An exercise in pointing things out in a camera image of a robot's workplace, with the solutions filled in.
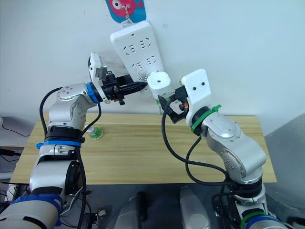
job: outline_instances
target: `white power strip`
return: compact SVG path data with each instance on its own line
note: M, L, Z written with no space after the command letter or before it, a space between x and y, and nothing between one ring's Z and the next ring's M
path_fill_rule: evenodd
M133 81L146 82L150 73L163 71L157 41L149 22L141 21L114 32L110 39Z

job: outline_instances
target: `green ring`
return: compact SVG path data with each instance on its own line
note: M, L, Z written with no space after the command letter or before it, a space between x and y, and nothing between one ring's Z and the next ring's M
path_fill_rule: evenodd
M214 106L211 110L205 112L202 116L200 116L200 118L197 119L197 121L192 125L191 127L191 131L194 133L195 129L197 128L197 126L210 114L217 112L219 110L219 108L221 107L220 104L218 104L217 106Z
M260 215L266 215L266 213L264 213L264 212L262 212L262 211L255 211L255 212L252 212L252 213L246 215L246 216L243 218L243 220L242 220L242 222L241 222L241 224L240 224L240 228L241 228L241 229L244 229L244 226L245 226L245 224L246 224L246 221L247 221L249 218L252 218L253 216L260 216Z

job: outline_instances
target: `white wall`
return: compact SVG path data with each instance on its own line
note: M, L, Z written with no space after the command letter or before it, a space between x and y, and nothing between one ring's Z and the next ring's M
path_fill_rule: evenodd
M221 111L259 116L265 135L304 111L305 1L146 0L145 7L173 82L205 68ZM105 0L0 0L0 115L33 125L49 90L89 80L92 51L117 76L127 73L109 39L119 29ZM158 113L153 99L125 101L102 108Z

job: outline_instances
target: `white cylindrical plug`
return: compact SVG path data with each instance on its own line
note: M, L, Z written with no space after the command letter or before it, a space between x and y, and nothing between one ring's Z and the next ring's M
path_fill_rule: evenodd
M158 95L164 97L170 92L171 79L165 72L152 72L147 78L147 83L153 97L157 100Z

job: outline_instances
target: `black wire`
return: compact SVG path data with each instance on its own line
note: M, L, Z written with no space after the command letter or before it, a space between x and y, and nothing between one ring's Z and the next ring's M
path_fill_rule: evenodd
M215 166L215 165L211 165L211 164L207 164L207 163L202 163L202 162L197 162L197 161L190 161L188 159L185 159L181 156L179 156L178 154L176 154L176 152L172 149L171 145L169 144L168 142L168 139L167 139L167 136L166 136L166 131L165 131L165 119L166 119L166 115L167 115L167 111L170 107L170 104L172 103L173 99L170 98L170 100L166 103L165 105L165 108L164 108L164 112L163 112L163 115L162 115L162 121L161 121L161 130L162 130L162 136L163 136L163 140L164 140L164 143L167 147L167 149L171 152L171 154L177 158L178 160L180 161L183 161L184 163L186 164L191 164L191 165L197 165L197 166L204 166L204 167L209 167L209 168L214 168L214 169L217 169L219 171L221 171L222 173L224 173L224 175L226 177L228 177L228 173L223 169L223 168L220 168L218 166ZM191 149L189 150L188 154L190 154L193 150L193 148L199 143L199 139L197 140L192 147ZM194 178L192 175L190 176L191 179L193 179L195 182L200 182L202 185L207 185L207 186L219 186L219 185L231 185L231 186L236 186L235 183L233 182L228 182L228 181L222 181L222 182L203 182L203 181L200 181L196 178Z
M13 196L13 198L12 199L14 199L15 198L15 195L10 191L10 187L8 187L8 191L9 191L9 193L11 193L12 194L12 196Z
M23 186L30 186L30 184L27 184L27 183L13 183L13 182L6 182L6 181L2 181L1 183L7 184L7 185L23 185Z
M4 127L3 125L2 125L2 127L3 127L3 129L5 129L5 130L12 131L12 132L14 132L14 133L17 133L17 134L19 134L19 135L23 136L23 137L28 137L28 136L30 136L30 135L23 135L23 134L20 134L20 133L18 133L17 131L14 131L14 130L10 130L10 129L8 129L8 128Z
M15 159L15 160L8 160L6 159L3 155L0 155L0 157L2 157L4 160L8 161L8 162L12 162L12 161L18 161L19 159Z
M56 91L59 91L62 87L58 87L58 88L55 88L53 90L51 90L50 92L48 92L44 98L42 99L41 103L40 103L40 106L39 106L39 116L40 116L40 119L41 119L41 123L42 123L42 127L43 127L43 131L44 131L44 137L46 137L46 134L48 132L48 129L47 129L47 126L46 126L46 123L44 121L44 117L43 117L43 105L44 103L46 102L47 98L53 94L54 92Z
M96 119L94 119L86 128L83 129L83 131L81 132L81 135L78 138L78 142L81 141L81 138L83 136L83 134L94 124L96 123L97 120L99 120L99 118L101 117L102 114L102 110L101 110L101 105L97 104L98 108L99 108L99 114L96 117ZM86 203L87 203L87 183L86 183L86 174L85 174L85 168L84 168L84 164L82 162L81 159L81 151L80 149L77 147L76 148L76 153L77 153L77 159L78 162L80 164L80 169L81 169L81 181L82 181L82 203L81 203L81 214L80 214L80 219L78 221L78 225L77 228L81 229L81 225L84 219L84 214L85 214L85 209L86 209Z
M74 197L74 198L77 198L77 199L82 200L82 198L77 197L77 196L72 196L72 195L69 195L69 197ZM88 203L88 202L86 202L86 205L87 205L87 207L89 208L89 213L92 213L91 206L89 205L89 203Z
M186 159L189 159L190 155L191 155L191 152L194 150L194 148L198 145L198 143L201 141L202 137L199 136L198 139L194 142L194 144L191 146L191 148L189 149L187 155L186 155ZM198 184L201 184L201 185L206 185L205 183L206 182L203 182L203 181L200 181L198 179L196 179L190 172L189 170L189 165L187 163L185 163L185 169L186 169L186 172L187 172L187 175L193 180L195 181L196 183ZM220 190L220 193L224 193L224 188L225 188L225 185L222 185L221 186L221 190ZM216 212L218 213L218 215L220 216L221 220L222 220L222 224L223 224L223 228L225 228L225 224L224 224L224 221L228 221L234 228L239 228L233 221L231 221L229 219L229 217L227 215L225 215L223 213L223 205L222 205L222 196L218 196L218 194L214 195L215 197L212 198L212 205L214 207L214 209L216 210ZM219 209L215 206L215 198L218 197L218 204L220 206L220 211Z
M224 193L224 186L221 187L221 191L218 194L215 194L214 196L212 196L212 205L215 209L215 211L217 212L217 214L220 216L220 218L222 218L222 220L227 221L228 223L231 224L231 226L233 226L235 229L240 229L240 227L238 225L236 225L230 218L229 216L224 212L224 207L223 207L223 203L222 203L222 197L223 196L231 196L231 195L235 195L237 192L230 192L230 193ZM218 203L220 206L220 210L218 208L215 207L215 199L216 197L218 197Z

